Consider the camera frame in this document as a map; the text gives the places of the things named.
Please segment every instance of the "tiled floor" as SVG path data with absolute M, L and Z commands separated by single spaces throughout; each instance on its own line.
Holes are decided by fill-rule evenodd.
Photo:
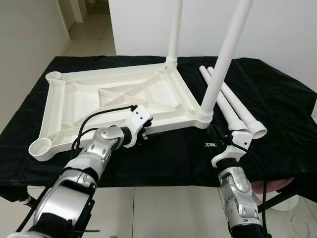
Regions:
M 110 15 L 88 15 L 69 34 L 72 41 L 64 56 L 115 56 Z
M 65 56 L 114 56 L 110 17 L 88 15 L 70 31 L 72 42 Z M 29 188 L 37 197 L 42 188 Z M 229 238 L 222 197 L 217 188 L 114 187 L 99 188 L 87 229 L 101 230 L 85 238 Z M 28 207 L 0 198 L 0 237 L 16 230 Z M 300 198 L 291 211 L 267 211 L 267 226 L 274 238 L 316 238 L 317 204 Z

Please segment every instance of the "white cylinder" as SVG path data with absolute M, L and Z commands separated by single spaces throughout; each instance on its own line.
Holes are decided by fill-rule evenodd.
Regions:
M 234 111 L 238 114 L 239 118 L 247 125 L 249 133 L 253 135 L 253 139 L 259 139 L 267 133 L 266 127 L 249 112 L 243 105 L 238 97 L 231 91 L 228 85 L 224 82 L 221 91 L 229 101 Z
M 207 71 L 207 69 L 204 66 L 199 67 L 200 72 L 202 73 L 202 76 L 204 77 L 207 85 L 209 84 L 209 81 L 211 79 L 212 72 Z M 248 131 L 247 126 L 244 124 L 243 121 L 241 121 L 237 114 L 234 112 L 233 108 L 230 106 L 222 92 L 219 92 L 219 95 L 217 97 L 217 104 L 226 119 L 228 123 L 228 129 L 229 130 L 241 130 L 241 131 Z
M 171 24 L 171 31 L 169 36 L 168 53 L 166 57 L 166 66 L 177 66 L 177 51 L 178 51 L 178 38 L 180 29 L 180 20 L 182 16 L 183 0 L 175 0 L 175 11 L 173 21 Z
M 238 44 L 244 24 L 247 20 L 253 0 L 239 0 L 231 19 L 227 34 L 217 59 L 214 72 L 203 102 L 196 112 L 196 117 L 201 121 L 211 121 L 213 107 L 216 103 L 219 91 L 230 66 L 231 59 Z

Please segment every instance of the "black fabric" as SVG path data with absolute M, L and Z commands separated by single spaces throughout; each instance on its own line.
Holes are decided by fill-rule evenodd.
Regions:
M 73 72 L 164 62 L 162 57 L 56 57 L 0 136 L 0 185 L 48 185 L 63 169 L 70 152 L 38 162 L 28 146 L 41 128 L 51 71 Z M 214 66 L 216 57 L 178 59 L 178 70 L 198 103 L 206 84 L 199 66 Z M 225 79 L 251 113 L 267 128 L 265 137 L 253 140 L 250 150 L 265 165 L 267 179 L 317 174 L 317 126 L 311 118 L 316 93 L 299 81 L 258 59 L 235 59 Z M 227 124 L 218 106 L 213 123 Z M 206 130 L 190 127 L 161 133 L 143 147 L 114 151 L 99 186 L 203 185 L 218 186 L 211 155 L 204 150 Z M 251 181 L 261 180 L 254 159 L 240 162 Z

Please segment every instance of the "white wall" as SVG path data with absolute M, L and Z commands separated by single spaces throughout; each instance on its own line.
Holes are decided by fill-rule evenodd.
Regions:
M 110 0 L 117 55 L 167 53 L 172 0 Z M 317 91 L 316 0 L 256 0 L 235 58 L 258 58 Z M 236 0 L 184 0 L 180 56 L 217 56 Z
M 67 40 L 56 0 L 0 0 L 0 132 Z

